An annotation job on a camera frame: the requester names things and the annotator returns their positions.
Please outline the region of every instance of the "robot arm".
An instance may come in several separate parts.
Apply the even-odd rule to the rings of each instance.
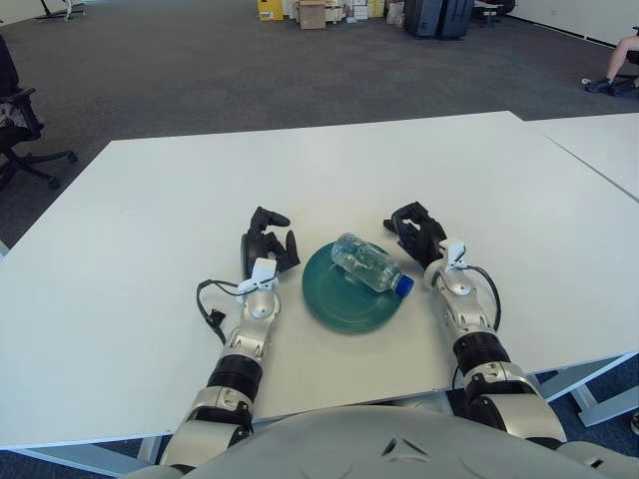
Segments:
[[[274,233],[264,231],[290,223],[280,214],[256,209],[251,227],[242,236],[247,279],[233,293],[242,305],[240,324],[226,341],[207,387],[198,393],[167,446],[161,465],[188,472],[251,435],[262,362],[280,313],[277,273],[300,263],[293,232],[288,232],[285,248]]]
[[[553,448],[565,442],[554,412],[501,345],[495,331],[498,316],[491,325],[477,301],[477,288],[465,273],[471,266],[463,260],[463,241],[447,239],[419,203],[398,210],[384,224],[393,226],[399,245],[426,268],[424,283],[432,290],[434,307],[463,374],[471,418]],[[437,252],[432,249],[433,238],[439,240]]]

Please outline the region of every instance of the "floor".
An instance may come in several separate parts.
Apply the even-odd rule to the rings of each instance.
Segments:
[[[61,178],[58,192],[18,174],[0,193],[0,239],[9,246],[112,140],[499,110],[523,120],[639,112],[637,99],[582,90],[583,77],[602,76],[608,48],[514,19],[436,41],[381,19],[317,31],[260,23],[254,0],[94,0],[68,24],[25,21],[0,34],[22,86],[37,89],[34,109],[46,124],[43,138],[18,152],[73,149],[80,158],[44,167]],[[618,369],[604,393],[637,383],[636,361]],[[639,455],[627,417],[586,430],[571,401],[553,406],[574,426],[572,439]],[[0,477],[97,476],[2,452]]]

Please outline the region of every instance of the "person's leg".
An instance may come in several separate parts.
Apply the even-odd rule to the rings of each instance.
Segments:
[[[619,70],[626,61],[626,55],[628,52],[639,51],[639,36],[623,38],[615,51],[612,52],[610,57],[610,63],[608,64],[608,71],[606,77],[608,80],[614,80]]]
[[[639,36],[621,39],[617,48],[615,48],[615,51],[612,52],[612,56],[610,57],[606,78],[602,78],[598,82],[587,85],[586,91],[590,93],[610,92],[615,81],[615,77],[626,61],[626,55],[629,51],[639,51]],[[631,84],[632,87],[635,85],[639,86],[639,79],[635,80],[634,84]]]

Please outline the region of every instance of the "shoe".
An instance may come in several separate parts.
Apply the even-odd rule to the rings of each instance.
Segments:
[[[639,92],[639,85],[637,85],[635,82],[618,83],[617,85],[612,87],[611,91],[615,97],[629,97]]]
[[[635,412],[632,415],[632,420],[630,421],[630,429],[632,429],[632,432],[639,436],[639,412]]]
[[[586,92],[590,93],[602,93],[609,92],[612,85],[608,81],[607,78],[599,80],[598,82],[591,83],[590,85],[586,85]]]

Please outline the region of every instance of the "cardboard box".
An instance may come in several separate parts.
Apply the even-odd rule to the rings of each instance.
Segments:
[[[341,7],[326,7],[326,21],[337,23],[341,21]]]
[[[300,27],[303,30],[326,28],[325,4],[323,0],[300,2]]]
[[[368,18],[383,17],[384,0],[368,0]]]
[[[368,18],[368,7],[365,5],[355,5],[352,7],[352,16],[357,20],[365,20]]]
[[[258,0],[260,21],[284,20],[282,0]]]

